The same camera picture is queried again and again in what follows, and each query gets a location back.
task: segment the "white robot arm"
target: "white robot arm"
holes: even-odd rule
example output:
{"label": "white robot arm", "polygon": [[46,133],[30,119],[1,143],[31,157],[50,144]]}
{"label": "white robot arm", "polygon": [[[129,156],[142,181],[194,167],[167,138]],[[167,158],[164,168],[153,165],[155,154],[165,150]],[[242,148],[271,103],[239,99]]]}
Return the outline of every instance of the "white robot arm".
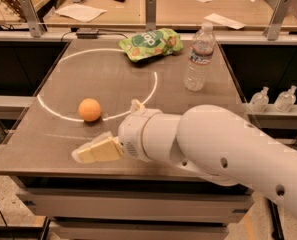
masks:
{"label": "white robot arm", "polygon": [[141,109],[123,121],[118,135],[129,156],[223,186],[242,184],[297,217],[297,151],[224,108],[201,105],[183,116]]}

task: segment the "water bottle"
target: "water bottle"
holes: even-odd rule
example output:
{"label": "water bottle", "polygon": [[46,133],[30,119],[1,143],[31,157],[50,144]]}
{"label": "water bottle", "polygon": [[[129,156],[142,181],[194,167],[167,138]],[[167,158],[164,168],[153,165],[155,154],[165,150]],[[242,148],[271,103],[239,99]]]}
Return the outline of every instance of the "water bottle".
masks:
{"label": "water bottle", "polygon": [[261,113],[265,110],[269,102],[269,97],[267,95],[268,90],[269,88],[265,86],[261,92],[257,92],[252,96],[248,104],[251,111]]}
{"label": "water bottle", "polygon": [[205,84],[206,71],[216,44],[212,30],[212,23],[204,22],[192,39],[184,78],[184,85],[190,91],[199,91]]}
{"label": "water bottle", "polygon": [[292,85],[288,91],[280,93],[274,104],[275,109],[279,112],[288,112],[296,102],[296,89],[297,86]]}

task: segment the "orange ball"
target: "orange ball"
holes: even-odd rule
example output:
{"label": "orange ball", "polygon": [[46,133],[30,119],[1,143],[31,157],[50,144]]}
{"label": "orange ball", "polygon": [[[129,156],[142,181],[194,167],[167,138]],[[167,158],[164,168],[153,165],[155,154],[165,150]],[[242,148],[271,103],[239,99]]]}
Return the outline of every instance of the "orange ball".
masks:
{"label": "orange ball", "polygon": [[78,114],[83,120],[93,122],[101,115],[100,104],[94,99],[84,99],[79,105]]}

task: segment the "drawer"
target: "drawer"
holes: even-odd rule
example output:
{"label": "drawer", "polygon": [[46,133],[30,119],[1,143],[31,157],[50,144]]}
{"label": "drawer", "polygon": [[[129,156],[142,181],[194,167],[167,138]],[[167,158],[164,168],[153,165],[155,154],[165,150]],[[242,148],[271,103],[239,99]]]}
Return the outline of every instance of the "drawer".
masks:
{"label": "drawer", "polygon": [[35,215],[71,218],[236,223],[253,204],[249,195],[21,189]]}
{"label": "drawer", "polygon": [[98,240],[223,240],[228,235],[223,226],[136,222],[51,222],[50,230],[63,239]]}

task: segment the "plastic bag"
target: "plastic bag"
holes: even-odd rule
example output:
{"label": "plastic bag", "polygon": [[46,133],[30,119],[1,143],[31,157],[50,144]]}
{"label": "plastic bag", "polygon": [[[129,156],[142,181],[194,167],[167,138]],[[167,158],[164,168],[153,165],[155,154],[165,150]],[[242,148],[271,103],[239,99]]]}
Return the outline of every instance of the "plastic bag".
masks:
{"label": "plastic bag", "polygon": [[169,55],[182,50],[180,35],[172,29],[162,28],[119,41],[129,59],[137,62],[158,55]]}

